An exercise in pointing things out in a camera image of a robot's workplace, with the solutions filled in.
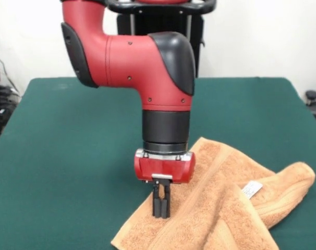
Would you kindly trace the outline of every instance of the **towel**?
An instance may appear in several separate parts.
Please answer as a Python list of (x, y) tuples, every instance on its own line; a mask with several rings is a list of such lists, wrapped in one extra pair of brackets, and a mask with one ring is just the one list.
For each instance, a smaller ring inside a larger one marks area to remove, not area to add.
[[(152, 216), (152, 194), (123, 224), (111, 244), (133, 249), (278, 249), (269, 229), (305, 197), (315, 173), (304, 162), (275, 173), (224, 143), (199, 138), (192, 180), (171, 185), (171, 217)], [(243, 188), (262, 188), (249, 198)]]

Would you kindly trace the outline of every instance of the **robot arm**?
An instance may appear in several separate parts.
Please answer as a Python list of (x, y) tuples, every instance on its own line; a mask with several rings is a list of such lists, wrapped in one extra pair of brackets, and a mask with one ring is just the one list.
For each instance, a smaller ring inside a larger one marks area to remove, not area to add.
[[(187, 152), (195, 60), (176, 32), (106, 35), (104, 0), (62, 0), (62, 31), (79, 81), (136, 89), (142, 101), (143, 149), (135, 154), (138, 179), (154, 184), (153, 215), (169, 217), (169, 184), (190, 181), (195, 156)], [(163, 201), (159, 184), (165, 187)]]

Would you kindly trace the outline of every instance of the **screw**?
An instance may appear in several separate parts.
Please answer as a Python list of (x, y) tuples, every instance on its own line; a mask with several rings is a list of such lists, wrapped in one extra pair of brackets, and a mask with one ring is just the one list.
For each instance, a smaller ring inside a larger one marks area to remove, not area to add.
[(68, 45), (71, 44), (71, 39), (70, 39), (69, 36), (67, 36), (67, 37), (65, 38), (65, 43), (68, 44)]

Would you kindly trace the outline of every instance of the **white label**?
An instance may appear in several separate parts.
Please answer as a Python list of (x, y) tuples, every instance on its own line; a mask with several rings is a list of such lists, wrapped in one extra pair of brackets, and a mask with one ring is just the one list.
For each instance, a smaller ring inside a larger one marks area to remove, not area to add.
[(257, 181), (250, 181), (246, 186), (242, 189), (242, 192), (246, 195), (247, 198), (251, 199), (253, 195), (255, 195), (261, 188), (262, 184)]

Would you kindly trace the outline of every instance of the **green tablecloth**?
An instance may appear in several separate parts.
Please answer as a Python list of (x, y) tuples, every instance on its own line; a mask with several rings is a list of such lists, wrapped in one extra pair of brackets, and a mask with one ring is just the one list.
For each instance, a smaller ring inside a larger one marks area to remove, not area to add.
[[(0, 250), (112, 249), (151, 191), (133, 171), (141, 136), (134, 90), (33, 80), (0, 139)], [(190, 146), (200, 136), (316, 172), (316, 121), (285, 79), (198, 80)], [(316, 249), (316, 182), (271, 233), (281, 249)]]

